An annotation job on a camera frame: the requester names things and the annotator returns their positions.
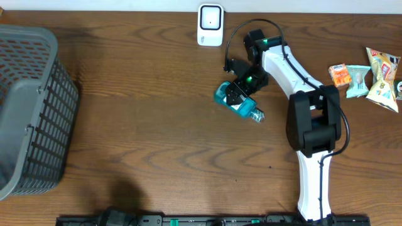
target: plastic basket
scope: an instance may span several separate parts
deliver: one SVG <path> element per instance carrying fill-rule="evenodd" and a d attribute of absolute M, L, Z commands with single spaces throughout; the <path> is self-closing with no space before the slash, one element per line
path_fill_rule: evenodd
<path fill-rule="evenodd" d="M 78 107 L 55 36 L 0 25 L 0 200 L 58 185 Z"/>

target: wood grain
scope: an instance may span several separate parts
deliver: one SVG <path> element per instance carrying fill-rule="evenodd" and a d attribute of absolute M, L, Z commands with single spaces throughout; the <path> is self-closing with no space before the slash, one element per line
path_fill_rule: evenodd
<path fill-rule="evenodd" d="M 0 225 L 54 225 L 59 215 L 110 205 L 167 215 L 295 211 L 299 172 L 285 135 L 286 97 L 273 79 L 253 96 L 266 114 L 262 124 L 215 104 L 216 88 L 234 77 L 222 70 L 224 48 L 197 45 L 197 14 L 4 16 L 3 23 L 55 33 L 82 101 L 64 179 L 44 195 L 0 202 Z M 329 66 L 369 64 L 365 46 L 402 55 L 401 16 L 227 13 L 225 40 L 252 18 L 282 25 L 299 62 L 327 85 Z M 231 57 L 246 57 L 242 37 L 254 28 L 277 34 L 250 24 L 234 38 Z M 372 74 L 366 78 L 370 85 Z M 401 225 L 402 117 L 364 98 L 346 99 L 346 88 L 341 104 L 352 139 L 331 163 L 332 210 L 367 214 L 373 226 Z"/>

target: chip bag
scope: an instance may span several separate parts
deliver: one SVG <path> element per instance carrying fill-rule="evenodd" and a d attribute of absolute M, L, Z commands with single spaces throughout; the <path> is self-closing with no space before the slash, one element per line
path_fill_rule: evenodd
<path fill-rule="evenodd" d="M 370 48 L 366 48 L 374 74 L 373 85 L 367 99 L 374 103 L 398 112 L 394 91 L 394 79 L 400 56 L 392 56 Z"/>
<path fill-rule="evenodd" d="M 334 81 L 336 87 L 349 84 L 349 82 L 352 81 L 344 63 L 331 66 L 328 68 L 328 71 L 329 74 L 331 74 L 332 81 Z"/>
<path fill-rule="evenodd" d="M 367 95 L 369 89 L 366 87 L 364 77 L 370 71 L 370 66 L 348 65 L 346 66 L 352 82 L 349 84 L 349 89 L 346 91 L 346 98 L 360 97 Z"/>

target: teal plastic bottle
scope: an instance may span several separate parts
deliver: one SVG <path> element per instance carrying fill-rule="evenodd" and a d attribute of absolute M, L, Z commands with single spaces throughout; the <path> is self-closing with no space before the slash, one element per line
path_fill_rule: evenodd
<path fill-rule="evenodd" d="M 265 119 L 264 112 L 257 109 L 257 103 L 250 97 L 247 97 L 242 104 L 229 106 L 226 104 L 226 93 L 225 89 L 230 84 L 230 82 L 224 82 L 216 90 L 214 99 L 218 104 L 222 104 L 230 110 L 236 112 L 243 118 L 251 117 L 256 122 L 262 122 Z"/>

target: white wall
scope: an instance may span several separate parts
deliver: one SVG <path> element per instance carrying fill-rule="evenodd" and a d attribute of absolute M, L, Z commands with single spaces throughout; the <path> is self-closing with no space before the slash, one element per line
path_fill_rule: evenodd
<path fill-rule="evenodd" d="M 402 0 L 0 0 L 5 10 L 196 12 L 202 3 L 228 12 L 402 14 Z"/>

